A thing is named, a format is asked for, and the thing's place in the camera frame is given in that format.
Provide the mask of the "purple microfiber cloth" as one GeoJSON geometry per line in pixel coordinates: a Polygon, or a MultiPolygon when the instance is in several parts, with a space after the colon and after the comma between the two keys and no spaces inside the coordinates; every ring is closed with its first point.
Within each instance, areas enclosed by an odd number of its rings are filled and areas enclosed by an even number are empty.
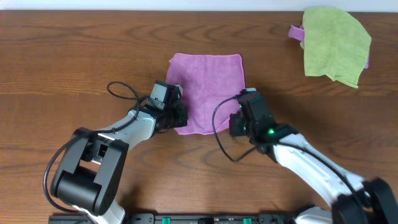
{"type": "Polygon", "coordinates": [[[175,128],[180,135],[212,134],[228,129],[229,116],[239,110],[234,100],[215,108],[245,88],[242,57],[176,53],[170,59],[166,82],[183,88],[182,102],[188,108],[187,125],[175,128]]]}

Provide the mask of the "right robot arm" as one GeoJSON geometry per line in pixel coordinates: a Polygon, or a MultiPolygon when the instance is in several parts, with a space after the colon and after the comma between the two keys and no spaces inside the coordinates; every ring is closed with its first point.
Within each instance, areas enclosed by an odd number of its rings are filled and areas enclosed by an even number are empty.
{"type": "Polygon", "coordinates": [[[327,158],[297,129],[278,123],[255,89],[233,99],[240,110],[230,116],[230,135],[247,136],[255,150],[298,175],[331,208],[310,207],[294,223],[397,224],[397,201],[386,181],[366,180],[327,158]]]}

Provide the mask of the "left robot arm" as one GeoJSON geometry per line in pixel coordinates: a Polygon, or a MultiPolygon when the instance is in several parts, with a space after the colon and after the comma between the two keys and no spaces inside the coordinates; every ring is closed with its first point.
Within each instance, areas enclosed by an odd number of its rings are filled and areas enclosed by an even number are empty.
{"type": "Polygon", "coordinates": [[[102,129],[78,128],[51,158],[44,195],[58,210],[86,222],[127,223],[115,200],[128,152],[165,129],[187,125],[183,88],[157,80],[149,96],[132,91],[135,104],[118,122],[102,129]]]}

